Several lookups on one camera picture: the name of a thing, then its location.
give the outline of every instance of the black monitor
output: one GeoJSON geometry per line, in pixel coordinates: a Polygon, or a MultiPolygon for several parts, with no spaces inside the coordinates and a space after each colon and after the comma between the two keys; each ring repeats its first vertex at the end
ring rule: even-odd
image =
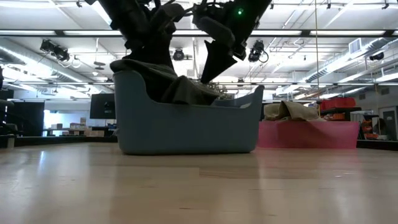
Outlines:
{"type": "Polygon", "coordinates": [[[116,119],[113,93],[91,96],[90,119],[116,119]]]}

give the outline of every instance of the dark green cloth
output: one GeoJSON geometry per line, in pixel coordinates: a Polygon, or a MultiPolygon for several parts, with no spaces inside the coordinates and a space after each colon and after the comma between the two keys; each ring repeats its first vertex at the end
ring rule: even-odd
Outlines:
{"type": "Polygon", "coordinates": [[[166,65],[122,59],[112,62],[111,70],[114,73],[129,70],[140,73],[145,80],[149,98],[159,103],[211,105],[219,97],[212,90],[192,83],[186,76],[178,77],[166,65]]]}

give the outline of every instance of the black robotic arm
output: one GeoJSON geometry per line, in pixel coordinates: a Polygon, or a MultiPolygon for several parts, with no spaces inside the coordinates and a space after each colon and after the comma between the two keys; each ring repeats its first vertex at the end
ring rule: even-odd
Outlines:
{"type": "MultiPolygon", "coordinates": [[[[85,0],[93,4],[97,0],[85,0]]],[[[172,67],[169,45],[176,31],[174,22],[183,16],[193,16],[198,29],[214,39],[206,42],[208,58],[201,76],[208,83],[236,63],[233,56],[246,58],[246,41],[259,25],[259,20],[272,0],[234,0],[229,2],[207,2],[194,4],[189,9],[174,3],[161,5],[154,0],[155,8],[149,10],[151,0],[98,0],[111,18],[111,28],[120,30],[126,39],[125,47],[132,50],[130,58],[150,63],[161,63],[172,67]],[[148,52],[156,50],[153,59],[148,52]]]]}

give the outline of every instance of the wooden floor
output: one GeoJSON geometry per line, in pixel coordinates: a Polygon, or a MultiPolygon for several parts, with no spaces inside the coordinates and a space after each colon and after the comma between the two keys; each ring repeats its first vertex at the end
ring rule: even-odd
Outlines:
{"type": "Polygon", "coordinates": [[[117,144],[0,152],[1,224],[398,223],[398,153],[124,156],[117,144]]]}

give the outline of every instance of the gray plastic basket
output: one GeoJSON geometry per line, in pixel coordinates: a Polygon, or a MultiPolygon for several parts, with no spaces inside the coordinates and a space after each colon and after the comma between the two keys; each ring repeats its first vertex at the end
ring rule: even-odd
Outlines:
{"type": "Polygon", "coordinates": [[[115,73],[114,83],[119,147],[125,154],[248,153],[256,146],[263,86],[236,100],[200,106],[154,102],[137,72],[115,73]]]}

